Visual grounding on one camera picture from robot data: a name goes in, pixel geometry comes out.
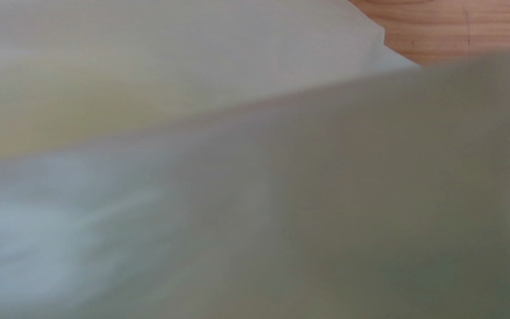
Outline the pale green avocado plastic bag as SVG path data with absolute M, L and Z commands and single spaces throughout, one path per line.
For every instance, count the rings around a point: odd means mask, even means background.
M 510 54 L 348 1 L 0 1 L 0 318 L 510 318 Z

